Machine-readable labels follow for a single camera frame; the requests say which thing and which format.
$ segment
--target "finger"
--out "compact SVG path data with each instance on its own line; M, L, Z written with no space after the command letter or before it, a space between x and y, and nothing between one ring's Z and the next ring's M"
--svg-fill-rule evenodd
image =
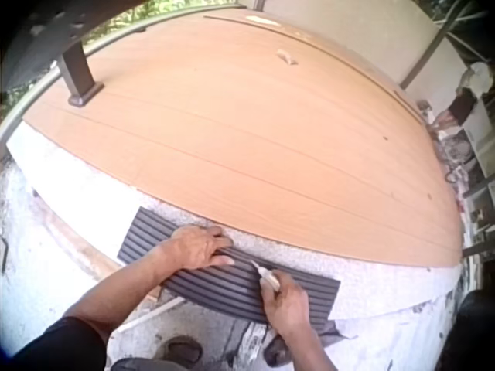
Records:
M208 263L209 267L213 265L235 265L235 261L227 255L216 255L215 257L211 257Z
M229 237L217 237L215 238L215 247L217 249L232 247L232 240Z
M289 273L285 273L275 269L273 270L273 274L277 277L278 282L280 282L281 289L297 286L297 283L294 281Z
M211 226L211 227L207 228L207 232L211 236L216 237L216 236L221 236L222 229L219 226Z
M275 302L275 290L273 287L264 279L260 278L261 286L261 297L263 298L263 303L266 306L273 305Z

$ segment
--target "black rubber strip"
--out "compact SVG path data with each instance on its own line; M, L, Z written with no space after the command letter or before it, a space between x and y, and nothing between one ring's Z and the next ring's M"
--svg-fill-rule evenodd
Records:
M140 208L125 236L118 258L126 264L142 257L158 242L169 238L176 226L151 211ZM197 271L179 271L164 285L173 293L198 305L248 321L266 323L261 300L259 275L251 264L290 273L308 292L309 317L316 331L327 322L340 282L331 278L297 271L246 254L236 248L222 249L218 254L232 257L236 264L208 267Z

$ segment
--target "foliage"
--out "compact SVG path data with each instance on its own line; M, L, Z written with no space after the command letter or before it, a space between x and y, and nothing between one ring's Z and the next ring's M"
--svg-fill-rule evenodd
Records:
M236 0L149 0L142 5L138 5L133 9L123 12L105 23L99 25L95 29L89 31L83 38L83 44L87 45L102 36L106 36L118 29L129 26L134 22L141 21L168 12L176 10L205 5L220 5L232 4ZM19 102L22 96L36 83L43 75L41 74L36 79L15 87L0 97L0 122L3 121L7 113Z

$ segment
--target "wooden deck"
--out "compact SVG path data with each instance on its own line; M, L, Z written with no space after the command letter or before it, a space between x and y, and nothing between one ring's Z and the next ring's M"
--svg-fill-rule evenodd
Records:
M401 100L349 64L204 14L127 36L89 64L105 88L86 107L71 107L59 80L24 118L116 179L310 250L459 262L459 213L428 135Z

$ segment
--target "black sleeve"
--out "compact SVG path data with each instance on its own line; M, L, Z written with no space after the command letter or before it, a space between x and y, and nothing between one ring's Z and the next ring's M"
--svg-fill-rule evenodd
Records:
M26 345L9 363L14 370L100 371L106 363L103 339L87 323L65 317Z

